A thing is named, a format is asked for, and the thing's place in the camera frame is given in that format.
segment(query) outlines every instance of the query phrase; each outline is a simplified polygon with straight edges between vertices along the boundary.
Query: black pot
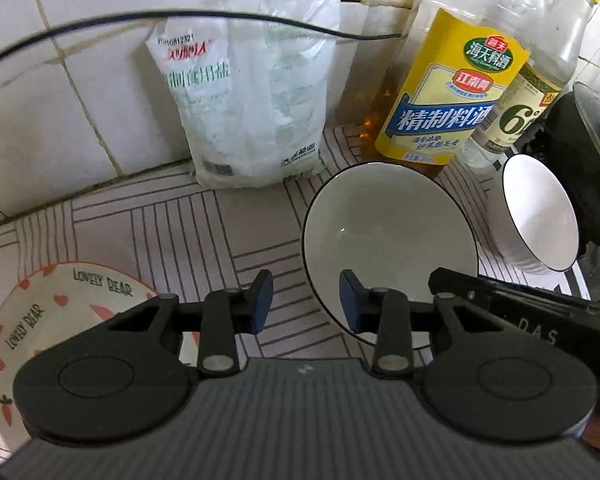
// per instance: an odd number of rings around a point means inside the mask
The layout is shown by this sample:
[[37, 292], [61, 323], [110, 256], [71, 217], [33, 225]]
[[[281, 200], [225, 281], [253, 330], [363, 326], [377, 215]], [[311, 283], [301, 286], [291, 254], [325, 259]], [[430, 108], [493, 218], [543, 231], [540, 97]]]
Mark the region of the black pot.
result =
[[580, 252], [588, 241], [600, 246], [600, 96], [576, 83], [523, 152], [544, 162], [569, 195], [580, 228]]

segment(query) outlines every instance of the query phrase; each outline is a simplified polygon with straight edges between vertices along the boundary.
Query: red logo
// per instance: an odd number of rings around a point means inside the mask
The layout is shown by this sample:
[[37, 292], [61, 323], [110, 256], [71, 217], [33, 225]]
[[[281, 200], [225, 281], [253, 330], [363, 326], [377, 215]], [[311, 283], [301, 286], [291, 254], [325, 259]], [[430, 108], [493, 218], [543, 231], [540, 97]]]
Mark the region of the red logo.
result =
[[489, 36], [487, 41], [484, 42], [486, 46], [497, 50], [498, 52], [506, 52], [509, 43], [502, 36]]
[[200, 56], [206, 52], [206, 44], [210, 43], [211, 40], [202, 41], [201, 43], [191, 43], [177, 46], [175, 48], [169, 48], [167, 54], [167, 60], [181, 60], [189, 59], [190, 57]]
[[463, 68], [454, 75], [454, 85], [473, 94], [483, 94], [491, 88], [493, 79], [477, 70]]

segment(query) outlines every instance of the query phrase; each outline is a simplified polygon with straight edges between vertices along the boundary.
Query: gray ribbed surface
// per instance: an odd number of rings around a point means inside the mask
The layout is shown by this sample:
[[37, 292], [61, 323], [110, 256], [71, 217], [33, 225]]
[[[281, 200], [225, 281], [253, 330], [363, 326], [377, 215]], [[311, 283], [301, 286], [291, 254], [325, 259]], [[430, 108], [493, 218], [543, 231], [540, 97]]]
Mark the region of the gray ribbed surface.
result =
[[176, 420], [103, 449], [33, 441], [0, 468], [13, 480], [600, 479], [574, 440], [478, 444], [421, 407], [411, 388], [359, 361], [252, 359], [206, 381]]

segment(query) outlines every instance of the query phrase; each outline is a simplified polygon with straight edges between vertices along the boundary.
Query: orange heart pattern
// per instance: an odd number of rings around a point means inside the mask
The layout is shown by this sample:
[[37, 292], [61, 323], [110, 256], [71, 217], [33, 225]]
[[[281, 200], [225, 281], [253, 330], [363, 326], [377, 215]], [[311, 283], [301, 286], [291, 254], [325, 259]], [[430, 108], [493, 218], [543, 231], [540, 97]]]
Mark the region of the orange heart pattern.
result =
[[54, 294], [54, 301], [59, 306], [65, 306], [67, 303], [69, 303], [69, 298], [66, 297], [64, 294]]
[[58, 266], [58, 264], [51, 264], [49, 266], [43, 267], [43, 269], [42, 269], [42, 275], [43, 276], [50, 275], [54, 270], [56, 270], [57, 266]]
[[93, 310], [97, 314], [97, 316], [103, 321], [106, 321], [107, 319], [111, 319], [113, 317], [113, 312], [110, 311], [105, 306], [99, 306], [99, 305], [89, 305], [89, 306], [91, 307], [91, 310]]

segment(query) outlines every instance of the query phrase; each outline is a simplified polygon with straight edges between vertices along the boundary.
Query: white ceramic bowl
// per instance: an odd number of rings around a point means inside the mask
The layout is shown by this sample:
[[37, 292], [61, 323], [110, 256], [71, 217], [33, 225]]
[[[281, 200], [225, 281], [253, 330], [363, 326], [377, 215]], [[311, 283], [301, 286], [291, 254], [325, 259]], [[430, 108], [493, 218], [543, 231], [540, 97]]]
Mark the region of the white ceramic bowl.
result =
[[560, 182], [538, 160], [514, 155], [489, 193], [489, 227], [502, 256], [531, 274], [562, 272], [578, 254], [578, 223]]
[[[322, 187], [304, 218], [302, 257], [316, 297], [349, 333], [338, 289], [343, 269], [366, 287], [395, 288], [413, 301], [432, 301], [427, 283], [438, 267], [478, 271], [474, 235], [451, 196], [384, 162], [351, 166]], [[356, 337], [376, 341], [370, 333]]]

